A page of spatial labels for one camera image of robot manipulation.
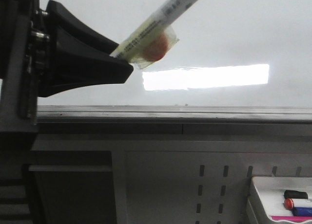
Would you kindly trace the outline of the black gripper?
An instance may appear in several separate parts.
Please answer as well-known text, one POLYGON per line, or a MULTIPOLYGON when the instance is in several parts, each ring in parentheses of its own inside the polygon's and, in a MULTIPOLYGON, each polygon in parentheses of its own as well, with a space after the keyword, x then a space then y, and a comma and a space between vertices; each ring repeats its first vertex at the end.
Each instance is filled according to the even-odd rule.
POLYGON ((123 84, 132 65, 99 51, 57 27, 40 78, 34 56, 49 36, 33 23, 39 0, 0 0, 0 183, 21 185, 24 157, 38 135, 37 99, 75 88, 123 84))

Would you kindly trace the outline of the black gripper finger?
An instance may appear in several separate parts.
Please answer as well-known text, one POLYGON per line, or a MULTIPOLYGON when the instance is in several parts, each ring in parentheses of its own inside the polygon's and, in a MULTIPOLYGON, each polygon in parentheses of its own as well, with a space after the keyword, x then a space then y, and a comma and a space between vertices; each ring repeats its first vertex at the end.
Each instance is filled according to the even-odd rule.
POLYGON ((55 30, 60 27, 70 36, 107 54, 110 54, 118 46, 116 42, 99 34, 81 22, 60 2, 49 0, 46 12, 48 13, 46 23, 50 30, 55 30))

